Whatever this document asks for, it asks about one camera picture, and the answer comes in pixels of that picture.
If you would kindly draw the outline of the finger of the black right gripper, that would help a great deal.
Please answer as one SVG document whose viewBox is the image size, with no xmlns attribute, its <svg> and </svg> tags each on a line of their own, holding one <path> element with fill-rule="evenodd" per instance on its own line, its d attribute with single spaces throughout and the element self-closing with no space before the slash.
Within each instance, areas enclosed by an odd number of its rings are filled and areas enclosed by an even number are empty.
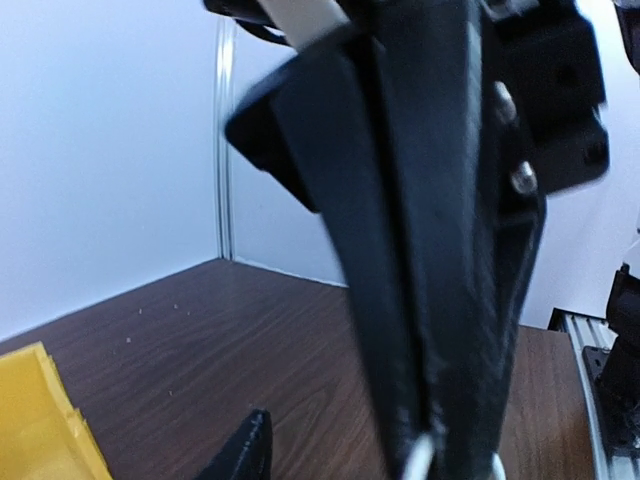
<svg viewBox="0 0 640 480">
<path fill-rule="evenodd" d="M 251 87 L 225 135 L 322 216 L 349 288 L 386 471 L 398 479 L 422 427 L 424 397 L 402 287 L 380 60 L 371 36 L 337 30 Z"/>
<path fill-rule="evenodd" d="M 546 214 L 544 197 L 504 196 L 500 139 L 511 116 L 494 90 L 497 49 L 482 4 L 394 1 L 376 24 L 424 397 L 402 475 L 429 479 L 491 475 Z"/>
</svg>

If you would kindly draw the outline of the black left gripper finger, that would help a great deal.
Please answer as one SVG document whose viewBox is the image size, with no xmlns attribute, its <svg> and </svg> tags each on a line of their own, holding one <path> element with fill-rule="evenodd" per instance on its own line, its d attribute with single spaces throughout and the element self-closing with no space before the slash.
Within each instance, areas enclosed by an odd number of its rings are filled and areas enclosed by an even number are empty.
<svg viewBox="0 0 640 480">
<path fill-rule="evenodd" d="M 270 480 L 273 458 L 271 414 L 254 409 L 196 480 Z"/>
</svg>

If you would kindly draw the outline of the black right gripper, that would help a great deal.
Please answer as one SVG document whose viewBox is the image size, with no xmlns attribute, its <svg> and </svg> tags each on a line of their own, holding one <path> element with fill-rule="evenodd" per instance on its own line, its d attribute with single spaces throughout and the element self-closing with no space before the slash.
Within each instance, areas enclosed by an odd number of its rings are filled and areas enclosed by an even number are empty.
<svg viewBox="0 0 640 480">
<path fill-rule="evenodd" d="M 511 118 L 500 139 L 508 200 L 592 183 L 609 167 L 606 104 L 592 24 L 573 1 L 485 1 L 495 92 Z"/>
</svg>

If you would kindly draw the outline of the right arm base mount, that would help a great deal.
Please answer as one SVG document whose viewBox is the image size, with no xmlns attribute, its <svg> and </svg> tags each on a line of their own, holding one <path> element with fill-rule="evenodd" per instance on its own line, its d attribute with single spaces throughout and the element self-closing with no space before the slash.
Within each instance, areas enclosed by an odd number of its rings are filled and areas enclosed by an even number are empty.
<svg viewBox="0 0 640 480">
<path fill-rule="evenodd" d="M 603 430 L 629 447 L 639 434 L 639 278 L 624 263 L 615 272 L 605 320 L 617 335 L 608 352 L 583 355 Z"/>
</svg>

